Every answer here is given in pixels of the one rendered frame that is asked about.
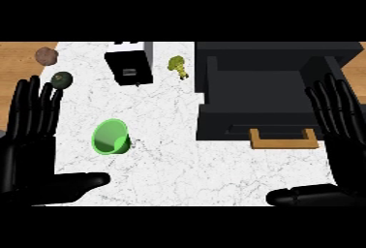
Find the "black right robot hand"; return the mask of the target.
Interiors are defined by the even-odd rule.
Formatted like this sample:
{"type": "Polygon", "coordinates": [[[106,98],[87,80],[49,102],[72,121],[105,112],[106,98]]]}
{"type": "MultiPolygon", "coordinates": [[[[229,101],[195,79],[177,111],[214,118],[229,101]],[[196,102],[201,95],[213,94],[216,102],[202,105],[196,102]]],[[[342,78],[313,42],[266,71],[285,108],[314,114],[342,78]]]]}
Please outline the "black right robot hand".
{"type": "Polygon", "coordinates": [[[366,120],[348,83],[325,75],[306,89],[323,133],[337,184],[298,186],[266,195],[270,205],[366,207],[366,120]]]}

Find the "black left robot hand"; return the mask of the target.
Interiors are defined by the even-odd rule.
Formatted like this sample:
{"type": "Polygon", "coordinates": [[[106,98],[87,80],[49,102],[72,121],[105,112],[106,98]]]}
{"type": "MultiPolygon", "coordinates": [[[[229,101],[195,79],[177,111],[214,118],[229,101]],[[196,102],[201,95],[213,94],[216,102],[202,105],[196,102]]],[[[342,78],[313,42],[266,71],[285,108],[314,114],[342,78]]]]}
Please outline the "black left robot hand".
{"type": "Polygon", "coordinates": [[[105,172],[55,174],[62,98],[38,76],[19,80],[0,138],[0,207],[75,202],[111,182],[105,172]]]}

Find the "green plastic cup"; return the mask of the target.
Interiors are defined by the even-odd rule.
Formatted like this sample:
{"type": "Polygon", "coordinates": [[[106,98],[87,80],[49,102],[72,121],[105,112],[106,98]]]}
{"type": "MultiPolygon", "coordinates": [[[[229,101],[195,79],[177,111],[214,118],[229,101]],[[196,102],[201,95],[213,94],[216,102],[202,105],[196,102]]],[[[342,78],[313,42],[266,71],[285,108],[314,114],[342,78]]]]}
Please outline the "green plastic cup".
{"type": "Polygon", "coordinates": [[[130,136],[124,122],[120,119],[103,121],[92,136],[92,146],[102,155],[123,154],[130,148],[130,136]]]}

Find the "dark grey open drawer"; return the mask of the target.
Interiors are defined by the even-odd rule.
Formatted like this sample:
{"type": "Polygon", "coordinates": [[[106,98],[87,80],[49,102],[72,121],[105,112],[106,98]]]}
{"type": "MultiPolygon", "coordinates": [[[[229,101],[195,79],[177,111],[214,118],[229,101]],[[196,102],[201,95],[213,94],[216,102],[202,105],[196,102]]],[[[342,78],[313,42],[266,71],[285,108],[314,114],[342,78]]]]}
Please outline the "dark grey open drawer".
{"type": "Polygon", "coordinates": [[[328,74],[344,78],[332,56],[310,58],[294,71],[221,71],[210,57],[196,139],[247,140],[251,129],[269,140],[295,140],[306,129],[320,134],[304,88],[328,74]]]}

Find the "dark green avocado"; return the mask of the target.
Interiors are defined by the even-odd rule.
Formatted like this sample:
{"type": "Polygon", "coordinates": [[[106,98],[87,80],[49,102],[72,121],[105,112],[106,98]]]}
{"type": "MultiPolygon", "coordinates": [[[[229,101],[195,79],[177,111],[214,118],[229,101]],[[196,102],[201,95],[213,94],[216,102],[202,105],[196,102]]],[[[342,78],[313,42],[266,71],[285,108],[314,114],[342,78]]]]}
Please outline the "dark green avocado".
{"type": "Polygon", "coordinates": [[[56,89],[66,89],[72,84],[72,75],[69,72],[58,72],[52,76],[52,85],[56,89]]]}

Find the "brown potato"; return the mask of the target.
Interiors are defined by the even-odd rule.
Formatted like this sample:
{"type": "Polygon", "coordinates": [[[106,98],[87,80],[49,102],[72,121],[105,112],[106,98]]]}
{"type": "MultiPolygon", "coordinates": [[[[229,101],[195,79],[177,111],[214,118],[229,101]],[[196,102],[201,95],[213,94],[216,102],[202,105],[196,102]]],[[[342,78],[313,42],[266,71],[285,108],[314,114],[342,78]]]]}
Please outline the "brown potato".
{"type": "Polygon", "coordinates": [[[52,66],[58,63],[58,57],[59,53],[55,49],[50,49],[49,47],[43,47],[35,51],[34,58],[35,61],[43,65],[43,66],[52,66]]]}

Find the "dark grey cabinet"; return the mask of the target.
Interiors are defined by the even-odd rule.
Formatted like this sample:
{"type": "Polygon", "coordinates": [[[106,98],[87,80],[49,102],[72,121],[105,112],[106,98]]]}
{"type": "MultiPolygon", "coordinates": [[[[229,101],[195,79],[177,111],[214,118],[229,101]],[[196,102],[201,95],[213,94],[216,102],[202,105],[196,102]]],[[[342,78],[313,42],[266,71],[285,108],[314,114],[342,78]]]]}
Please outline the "dark grey cabinet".
{"type": "Polygon", "coordinates": [[[207,91],[210,57],[220,71],[298,71],[311,57],[331,56],[342,67],[362,51],[359,42],[195,42],[195,90],[207,91]]]}

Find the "black and white appliance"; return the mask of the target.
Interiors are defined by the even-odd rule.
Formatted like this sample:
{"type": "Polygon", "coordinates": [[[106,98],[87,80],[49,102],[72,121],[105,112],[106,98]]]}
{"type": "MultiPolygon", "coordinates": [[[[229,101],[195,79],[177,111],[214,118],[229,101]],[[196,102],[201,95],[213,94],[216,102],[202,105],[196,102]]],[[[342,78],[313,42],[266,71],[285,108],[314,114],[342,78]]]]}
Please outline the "black and white appliance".
{"type": "Polygon", "coordinates": [[[120,85],[140,86],[154,82],[152,42],[111,42],[105,60],[120,85]]]}

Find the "green broccoli floret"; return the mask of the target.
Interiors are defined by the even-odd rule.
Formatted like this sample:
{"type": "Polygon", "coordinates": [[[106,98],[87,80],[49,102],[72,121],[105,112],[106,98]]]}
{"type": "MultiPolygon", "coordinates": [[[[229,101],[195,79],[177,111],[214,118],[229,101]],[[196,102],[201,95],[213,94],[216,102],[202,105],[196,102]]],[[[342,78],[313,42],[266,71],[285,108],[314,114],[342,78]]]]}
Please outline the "green broccoli floret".
{"type": "Polygon", "coordinates": [[[180,55],[176,55],[174,57],[170,58],[167,69],[179,73],[180,79],[189,77],[185,71],[185,58],[180,55]]]}

